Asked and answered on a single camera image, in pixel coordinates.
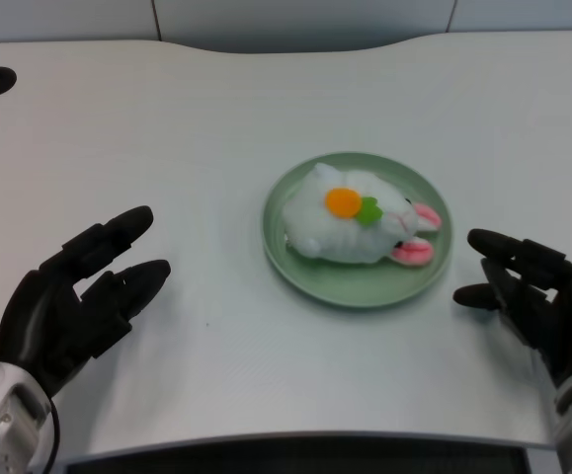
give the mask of pink bunny ear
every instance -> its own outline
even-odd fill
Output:
[[[433,260],[435,249],[433,245],[419,237],[413,237],[408,242],[393,249],[389,258],[398,264],[408,267],[422,267]]]
[[[413,208],[419,216],[417,230],[436,231],[440,229],[442,226],[442,219],[432,207],[425,204],[415,203],[413,204]]]

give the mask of plate rim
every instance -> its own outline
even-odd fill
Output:
[[[290,174],[292,171],[294,171],[295,169],[305,165],[306,163],[309,163],[310,161],[314,161],[314,160],[318,160],[319,158],[324,158],[327,156],[332,156],[332,155],[341,155],[341,154],[347,154],[347,153],[352,153],[352,154],[358,154],[358,155],[368,155],[368,156],[373,156],[376,158],[382,158],[384,160],[388,160],[394,163],[397,163],[400,166],[403,166],[404,168],[409,169],[410,171],[412,171],[413,173],[415,173],[416,175],[418,175],[421,179],[423,179],[426,183],[429,184],[429,186],[431,186],[431,188],[433,188],[435,190],[435,192],[437,193],[437,195],[439,196],[439,198],[442,200],[442,204],[444,205],[444,208],[446,209],[446,212],[449,216],[449,227],[450,227],[450,243],[449,243],[449,248],[447,251],[447,254],[444,258],[444,261],[442,262],[442,265],[426,280],[426,282],[424,284],[422,284],[420,287],[404,294],[401,298],[395,298],[393,300],[389,300],[386,302],[381,302],[381,303],[351,303],[351,302],[345,302],[345,301],[338,301],[338,300],[334,300],[331,297],[326,297],[326,296],[322,296],[322,295],[318,295],[315,294],[311,291],[309,291],[308,289],[306,289],[303,285],[299,284],[297,281],[295,281],[294,279],[292,279],[289,274],[282,268],[282,266],[279,264],[279,262],[277,262],[277,259],[275,258],[275,256],[273,255],[271,249],[269,248],[268,245],[268,238],[266,236],[266,232],[265,232],[265,220],[266,220],[266,207],[268,206],[268,202],[271,198],[271,196],[273,195],[273,192],[275,191],[276,187],[281,183],[281,181],[288,175]],[[454,242],[454,226],[452,224],[452,213],[450,212],[450,208],[448,206],[448,203],[446,202],[446,200],[444,199],[444,197],[442,196],[442,194],[440,193],[439,189],[437,187],[435,187],[429,180],[427,180],[421,173],[419,173],[418,171],[416,171],[415,169],[413,169],[412,167],[399,162],[397,160],[394,160],[392,158],[388,158],[386,156],[382,156],[382,155],[378,155],[375,153],[368,153],[368,152],[364,152],[364,151],[333,151],[331,153],[323,153],[322,155],[318,155],[318,156],[314,156],[312,158],[309,158],[305,161],[302,161],[294,166],[292,166],[291,168],[288,168],[284,173],[282,173],[279,178],[273,183],[273,185],[271,186],[270,190],[268,191],[268,194],[266,196],[266,198],[264,199],[264,204],[262,205],[262,213],[261,213],[261,219],[260,219],[260,225],[261,225],[261,232],[262,232],[262,241],[263,241],[263,246],[264,246],[264,253],[268,256],[271,265],[274,267],[275,270],[277,270],[277,272],[279,273],[279,275],[284,278],[285,280],[287,280],[287,282],[289,284],[291,284],[292,286],[294,286],[298,291],[301,291],[302,293],[304,293],[306,296],[309,296],[315,300],[318,301],[322,301],[324,303],[329,303],[331,305],[334,306],[340,306],[343,308],[353,308],[353,309],[372,309],[372,308],[381,308],[381,307],[386,307],[386,306],[392,306],[395,304],[398,304],[402,301],[407,301],[415,296],[417,296],[418,294],[426,291],[427,289],[429,289],[433,283],[435,283],[436,281],[438,281],[441,277],[442,274],[448,269],[449,267],[449,263],[452,257],[452,251],[454,248],[453,242]]]

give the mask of white table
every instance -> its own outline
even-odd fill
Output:
[[[59,459],[286,432],[550,443],[530,353],[450,297],[483,280],[473,227],[572,260],[572,33],[275,55],[0,44],[0,65],[18,73],[0,96],[0,317],[27,270],[140,204],[153,228],[111,270],[173,268],[132,333],[58,396]],[[270,186],[340,150],[400,160],[447,199],[453,258],[423,296],[340,311],[270,268]]]

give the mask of white plush toy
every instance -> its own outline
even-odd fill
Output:
[[[367,171],[339,171],[317,163],[284,206],[287,241],[302,256],[346,264],[384,257],[409,266],[435,254],[417,232],[435,232],[442,220],[425,204],[411,203]]]

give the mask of white wall panel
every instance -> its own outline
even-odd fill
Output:
[[[156,40],[150,0],[0,0],[0,41]]]
[[[332,51],[446,30],[453,0],[155,0],[163,40],[231,52]]]
[[[451,32],[572,30],[572,0],[458,0]]]

